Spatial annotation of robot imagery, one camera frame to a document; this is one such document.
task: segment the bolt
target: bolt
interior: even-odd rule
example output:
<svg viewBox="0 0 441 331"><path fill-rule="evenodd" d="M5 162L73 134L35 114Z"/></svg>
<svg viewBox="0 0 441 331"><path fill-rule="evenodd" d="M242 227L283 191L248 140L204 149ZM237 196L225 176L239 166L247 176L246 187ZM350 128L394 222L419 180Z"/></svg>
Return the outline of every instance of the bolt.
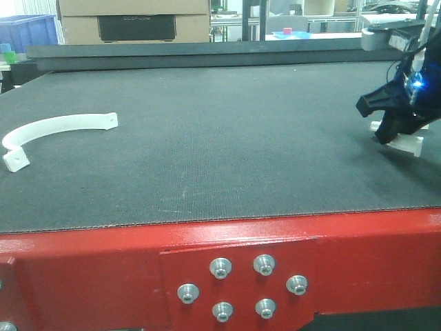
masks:
<svg viewBox="0 0 441 331"><path fill-rule="evenodd" d="M178 289L178 298L186 305L192 304L198 297L199 289L194 284L184 284Z"/></svg>
<svg viewBox="0 0 441 331"><path fill-rule="evenodd" d="M17 328L9 322L0 322L0 331L17 331Z"/></svg>
<svg viewBox="0 0 441 331"><path fill-rule="evenodd" d="M256 257L253 262L255 271L263 276L269 276L272 274L275 266L276 260L271 255L267 254Z"/></svg>
<svg viewBox="0 0 441 331"><path fill-rule="evenodd" d="M224 257L214 259L209 265L209 271L217 279L225 279L232 271L232 263Z"/></svg>
<svg viewBox="0 0 441 331"><path fill-rule="evenodd" d="M218 322L225 323L233 315L233 306L228 302L220 302L213 307L213 316Z"/></svg>
<svg viewBox="0 0 441 331"><path fill-rule="evenodd" d="M276 303L271 299L263 299L256 303L256 312L263 319L272 319L274 311L276 311Z"/></svg>
<svg viewBox="0 0 441 331"><path fill-rule="evenodd" d="M295 295L304 295L308 287L308 280L304 276L293 276L287 281L287 289Z"/></svg>

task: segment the black conveyor belt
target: black conveyor belt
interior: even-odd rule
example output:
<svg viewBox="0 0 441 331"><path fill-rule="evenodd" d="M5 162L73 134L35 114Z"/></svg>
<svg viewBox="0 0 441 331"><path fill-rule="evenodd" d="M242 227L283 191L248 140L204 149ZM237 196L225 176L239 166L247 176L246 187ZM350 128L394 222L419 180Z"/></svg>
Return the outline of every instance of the black conveyor belt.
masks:
<svg viewBox="0 0 441 331"><path fill-rule="evenodd" d="M1 166L0 233L439 207L440 123L417 159L376 143L355 108L388 66L41 77L0 96L0 137L67 114L115 111L120 126L37 139L30 166Z"/></svg>

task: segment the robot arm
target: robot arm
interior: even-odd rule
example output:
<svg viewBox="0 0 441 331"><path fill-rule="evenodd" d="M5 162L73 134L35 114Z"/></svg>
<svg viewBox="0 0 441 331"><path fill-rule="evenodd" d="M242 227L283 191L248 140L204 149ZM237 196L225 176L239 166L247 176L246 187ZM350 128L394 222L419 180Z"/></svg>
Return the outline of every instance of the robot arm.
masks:
<svg viewBox="0 0 441 331"><path fill-rule="evenodd" d="M363 117L384 110L376 130L381 143L391 143L399 134L413 134L441 118L441 33L431 28L439 3L440 0L434 1L424 27L421 21L405 21L372 28L371 32L387 33L389 44L397 43L398 37L405 38L408 49L413 49L404 50L392 81L361 96L357 102Z"/></svg>

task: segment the white curved plastic part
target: white curved plastic part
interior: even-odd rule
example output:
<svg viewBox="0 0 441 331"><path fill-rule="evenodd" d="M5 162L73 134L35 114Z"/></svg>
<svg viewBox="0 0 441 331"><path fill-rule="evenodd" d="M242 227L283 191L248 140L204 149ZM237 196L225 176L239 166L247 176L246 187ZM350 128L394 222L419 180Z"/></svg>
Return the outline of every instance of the white curved plastic part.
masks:
<svg viewBox="0 0 441 331"><path fill-rule="evenodd" d="M370 130L376 131L380 127L381 122L374 121L371 123ZM428 130L429 124L424 126L422 130ZM422 152L422 143L424 137L419 137L415 135L408 134L398 134L398 136L388 143L387 145L395 148L396 150L404 150L405 152L412 153L414 157L420 157Z"/></svg>
<svg viewBox="0 0 441 331"><path fill-rule="evenodd" d="M23 148L29 141L50 134L85 129L110 130L118 126L115 112L109 114L76 114L52 117L21 126L9 132L1 142L9 151L3 156L9 171L17 172L30 164Z"/></svg>

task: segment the blue plastic crate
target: blue plastic crate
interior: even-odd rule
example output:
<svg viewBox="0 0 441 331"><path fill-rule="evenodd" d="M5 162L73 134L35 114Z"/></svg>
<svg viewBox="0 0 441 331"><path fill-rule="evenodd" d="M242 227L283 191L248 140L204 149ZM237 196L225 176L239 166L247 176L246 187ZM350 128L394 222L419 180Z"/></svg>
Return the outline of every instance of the blue plastic crate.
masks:
<svg viewBox="0 0 441 331"><path fill-rule="evenodd" d="M0 18L0 43L10 43L16 53L27 46L56 45L55 15L17 15Z"/></svg>

